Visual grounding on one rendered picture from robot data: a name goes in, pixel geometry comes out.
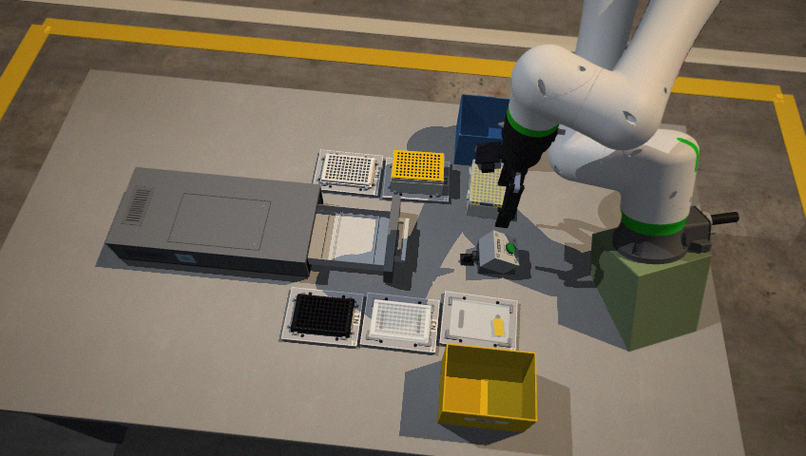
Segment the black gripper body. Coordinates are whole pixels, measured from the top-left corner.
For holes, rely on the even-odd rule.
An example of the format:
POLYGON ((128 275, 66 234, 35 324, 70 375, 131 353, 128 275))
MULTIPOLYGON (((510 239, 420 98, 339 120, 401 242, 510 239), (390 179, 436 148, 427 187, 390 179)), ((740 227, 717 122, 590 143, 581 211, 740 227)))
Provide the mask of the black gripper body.
POLYGON ((515 179, 516 172, 521 173, 521 179, 525 174, 525 170, 534 166, 540 159, 543 153, 534 156, 526 156, 512 151, 507 145, 502 144, 501 153, 504 160, 511 165, 510 177, 515 179))

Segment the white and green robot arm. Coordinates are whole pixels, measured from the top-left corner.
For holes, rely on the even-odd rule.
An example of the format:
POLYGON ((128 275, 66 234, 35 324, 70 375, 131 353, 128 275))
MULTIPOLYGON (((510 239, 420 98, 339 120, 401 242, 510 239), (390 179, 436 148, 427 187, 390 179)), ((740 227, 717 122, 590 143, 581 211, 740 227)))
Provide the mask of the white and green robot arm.
POLYGON ((575 54, 540 45, 511 72, 498 124, 504 143, 527 156, 547 151, 568 181, 618 191, 622 219, 612 243, 640 263, 710 252, 712 225, 739 221, 737 212, 690 207, 699 146, 658 129, 683 61, 720 1, 649 0, 627 44, 639 0, 584 0, 575 54))

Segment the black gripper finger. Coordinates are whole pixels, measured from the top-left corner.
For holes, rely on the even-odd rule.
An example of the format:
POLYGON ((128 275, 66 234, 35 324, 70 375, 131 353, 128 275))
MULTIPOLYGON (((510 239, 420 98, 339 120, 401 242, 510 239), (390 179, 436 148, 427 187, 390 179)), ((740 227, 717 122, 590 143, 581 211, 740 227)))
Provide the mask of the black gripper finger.
POLYGON ((506 175, 506 192, 504 195, 503 205, 502 208, 498 207, 497 212, 499 212, 497 220, 495 222, 495 227, 501 228, 509 228, 509 223, 512 219, 515 219, 515 214, 518 208, 518 204, 521 198, 521 195, 525 189, 524 179, 525 175, 528 172, 528 169, 525 170, 525 174, 521 179, 521 173, 516 172, 515 179, 511 179, 509 177, 511 170, 511 165, 507 165, 507 175, 506 175))
POLYGON ((501 171, 501 175, 500 175, 500 178, 499 178, 499 181, 498 181, 499 186, 507 186, 507 184, 506 184, 506 174, 507 174, 507 163, 504 163, 502 171, 501 171))

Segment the blue bin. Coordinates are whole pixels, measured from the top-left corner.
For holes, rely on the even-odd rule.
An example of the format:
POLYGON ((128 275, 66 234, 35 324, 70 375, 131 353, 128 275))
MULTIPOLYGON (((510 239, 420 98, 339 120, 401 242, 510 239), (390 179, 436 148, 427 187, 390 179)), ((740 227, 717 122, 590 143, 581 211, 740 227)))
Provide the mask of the blue bin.
POLYGON ((501 142, 508 98, 462 94, 456 124, 454 164, 472 165, 478 143, 501 142))

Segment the yellow waste bin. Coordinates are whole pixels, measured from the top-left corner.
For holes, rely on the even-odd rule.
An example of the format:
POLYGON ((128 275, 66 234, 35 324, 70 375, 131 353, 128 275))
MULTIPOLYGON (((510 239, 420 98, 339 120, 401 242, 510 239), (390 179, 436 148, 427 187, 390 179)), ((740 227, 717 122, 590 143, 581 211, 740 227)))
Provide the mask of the yellow waste bin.
POLYGON ((525 432, 536 422, 536 352, 447 343, 438 424, 525 432))

